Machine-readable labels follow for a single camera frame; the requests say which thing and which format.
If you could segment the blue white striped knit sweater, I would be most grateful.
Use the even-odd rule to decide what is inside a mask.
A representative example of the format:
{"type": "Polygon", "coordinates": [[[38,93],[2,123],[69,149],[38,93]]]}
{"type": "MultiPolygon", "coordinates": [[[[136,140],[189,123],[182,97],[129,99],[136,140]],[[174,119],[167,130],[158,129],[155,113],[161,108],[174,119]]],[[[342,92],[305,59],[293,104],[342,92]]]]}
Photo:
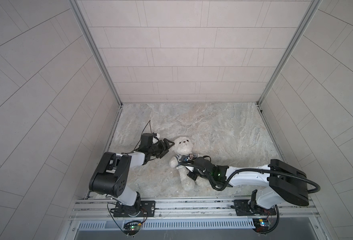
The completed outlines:
{"type": "Polygon", "coordinates": [[[199,157],[198,154],[178,154],[176,158],[176,167],[193,168],[194,161],[199,157]]]}

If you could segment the white plush teddy bear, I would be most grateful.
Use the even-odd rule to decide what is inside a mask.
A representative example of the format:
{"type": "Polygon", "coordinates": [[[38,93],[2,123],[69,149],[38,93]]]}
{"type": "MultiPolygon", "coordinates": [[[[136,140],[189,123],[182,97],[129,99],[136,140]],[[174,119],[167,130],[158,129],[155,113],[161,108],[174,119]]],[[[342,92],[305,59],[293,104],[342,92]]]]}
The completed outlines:
{"type": "Polygon", "coordinates": [[[176,167],[176,158],[178,154],[195,154],[193,153],[193,143],[188,137],[179,137],[174,140],[175,145],[172,147],[175,155],[169,161],[169,165],[173,169],[177,169],[179,172],[182,188],[189,192],[195,187],[195,181],[188,177],[190,172],[187,167],[176,167]]]}

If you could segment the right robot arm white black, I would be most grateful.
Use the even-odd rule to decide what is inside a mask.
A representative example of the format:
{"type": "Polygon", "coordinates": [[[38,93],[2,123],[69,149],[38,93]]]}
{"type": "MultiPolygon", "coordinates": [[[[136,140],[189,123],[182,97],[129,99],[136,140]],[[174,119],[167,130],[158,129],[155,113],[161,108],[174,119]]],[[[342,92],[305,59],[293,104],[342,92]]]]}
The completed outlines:
{"type": "Polygon", "coordinates": [[[313,182],[304,172],[281,160],[272,159],[270,164],[255,168],[235,168],[216,166],[204,156],[181,164],[189,170],[189,178],[194,181],[198,177],[206,179],[219,192],[242,185],[264,187],[253,191],[249,203],[251,209],[268,210],[283,202],[300,207],[309,205],[307,186],[313,182]]]}

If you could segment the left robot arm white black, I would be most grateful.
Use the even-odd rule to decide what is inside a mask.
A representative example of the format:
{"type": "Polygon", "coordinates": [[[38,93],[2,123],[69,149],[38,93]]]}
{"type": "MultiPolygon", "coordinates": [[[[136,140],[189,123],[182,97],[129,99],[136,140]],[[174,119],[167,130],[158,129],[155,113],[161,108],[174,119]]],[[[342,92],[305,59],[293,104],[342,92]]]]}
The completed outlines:
{"type": "Polygon", "coordinates": [[[105,152],[88,186],[91,192],[112,196],[129,215],[141,211],[140,194],[126,186],[129,170],[163,158],[175,145],[168,139],[160,139],[156,133],[142,134],[138,144],[138,148],[129,153],[105,152]]]}

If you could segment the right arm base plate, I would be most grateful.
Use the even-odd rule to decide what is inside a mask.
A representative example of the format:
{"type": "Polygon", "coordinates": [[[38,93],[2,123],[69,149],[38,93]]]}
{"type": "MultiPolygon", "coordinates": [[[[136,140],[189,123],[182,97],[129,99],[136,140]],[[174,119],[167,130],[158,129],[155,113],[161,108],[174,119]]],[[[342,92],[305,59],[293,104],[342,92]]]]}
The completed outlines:
{"type": "Polygon", "coordinates": [[[235,210],[237,216],[275,216],[276,209],[261,208],[258,205],[251,207],[251,200],[234,200],[233,205],[230,206],[235,210]]]}

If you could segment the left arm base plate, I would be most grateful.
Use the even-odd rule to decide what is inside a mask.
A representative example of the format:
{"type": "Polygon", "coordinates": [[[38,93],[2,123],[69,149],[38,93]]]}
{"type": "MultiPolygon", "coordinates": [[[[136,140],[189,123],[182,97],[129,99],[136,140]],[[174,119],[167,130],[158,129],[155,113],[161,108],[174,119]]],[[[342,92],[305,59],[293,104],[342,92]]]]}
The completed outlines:
{"type": "Polygon", "coordinates": [[[155,201],[140,201],[133,206],[126,206],[121,203],[116,203],[113,211],[114,218],[139,218],[139,217],[154,217],[155,201]]]}

